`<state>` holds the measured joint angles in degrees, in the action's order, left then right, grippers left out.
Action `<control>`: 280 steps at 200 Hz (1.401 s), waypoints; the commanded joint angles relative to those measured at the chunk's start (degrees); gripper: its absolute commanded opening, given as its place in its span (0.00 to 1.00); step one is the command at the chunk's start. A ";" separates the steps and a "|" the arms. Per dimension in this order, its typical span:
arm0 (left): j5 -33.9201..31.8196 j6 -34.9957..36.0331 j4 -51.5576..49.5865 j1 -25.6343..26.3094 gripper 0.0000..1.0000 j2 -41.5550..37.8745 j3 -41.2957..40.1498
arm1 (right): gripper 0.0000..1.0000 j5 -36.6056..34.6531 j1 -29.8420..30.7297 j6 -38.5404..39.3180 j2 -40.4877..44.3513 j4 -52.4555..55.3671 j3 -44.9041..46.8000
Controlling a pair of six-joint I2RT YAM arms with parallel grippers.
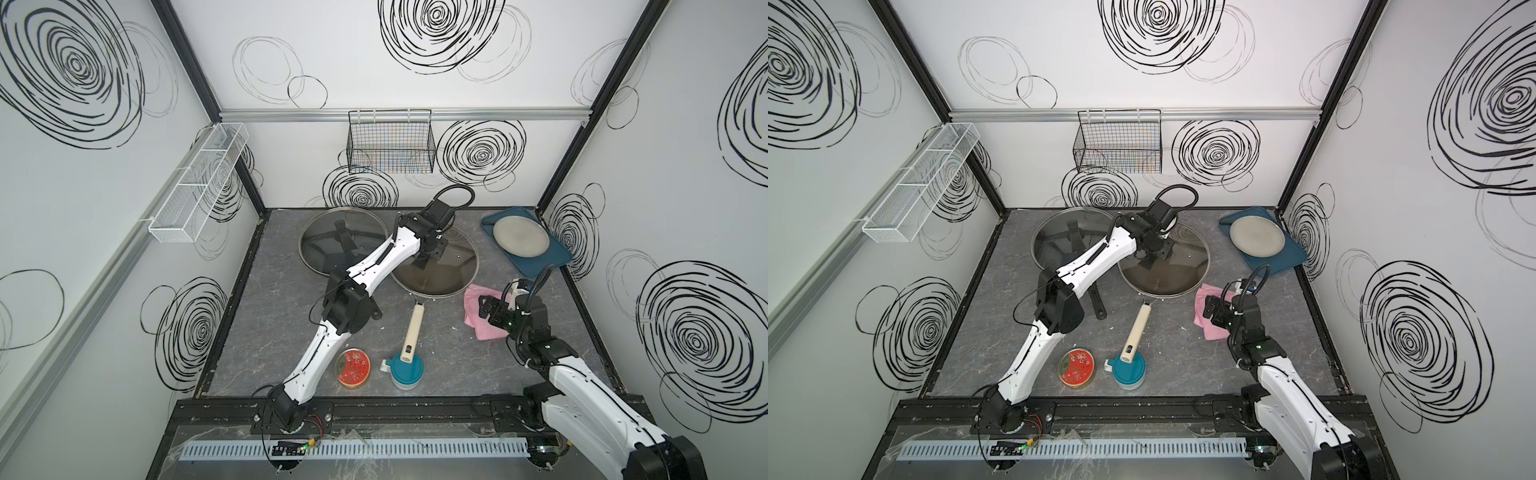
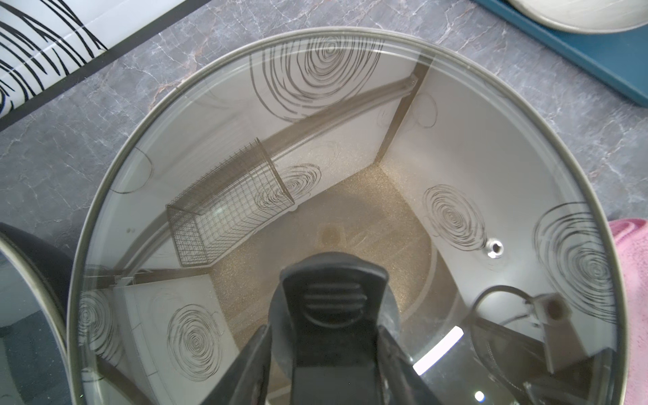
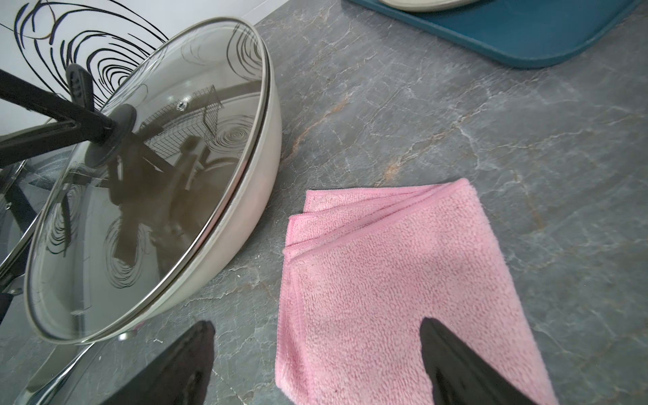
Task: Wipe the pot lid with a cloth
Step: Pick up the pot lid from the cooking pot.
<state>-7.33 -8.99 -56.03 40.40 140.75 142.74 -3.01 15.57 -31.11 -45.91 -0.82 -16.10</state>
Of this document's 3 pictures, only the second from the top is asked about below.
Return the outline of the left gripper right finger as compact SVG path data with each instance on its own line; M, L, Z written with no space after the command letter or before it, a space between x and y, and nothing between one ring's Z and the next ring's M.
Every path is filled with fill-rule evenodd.
M377 327L376 348L386 404L441 405L441 401L414 370L409 357L383 326Z

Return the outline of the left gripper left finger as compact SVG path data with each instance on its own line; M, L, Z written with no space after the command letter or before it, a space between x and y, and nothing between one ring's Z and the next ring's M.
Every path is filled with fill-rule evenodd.
M272 329L261 325L202 405L265 404L272 357Z

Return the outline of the glass pot lid black knob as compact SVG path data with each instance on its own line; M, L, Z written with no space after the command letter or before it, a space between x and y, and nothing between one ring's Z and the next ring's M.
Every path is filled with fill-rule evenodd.
M160 101L84 225L76 404L202 404L261 325L265 404L386 404L377 327L441 404L621 404L624 288L580 165L446 49L299 30Z

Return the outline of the pink cloth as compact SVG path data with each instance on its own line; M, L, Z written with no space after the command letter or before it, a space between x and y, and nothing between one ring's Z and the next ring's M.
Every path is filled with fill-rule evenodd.
M646 404L647 221L617 219L609 226L624 277L629 320L629 375L625 402Z

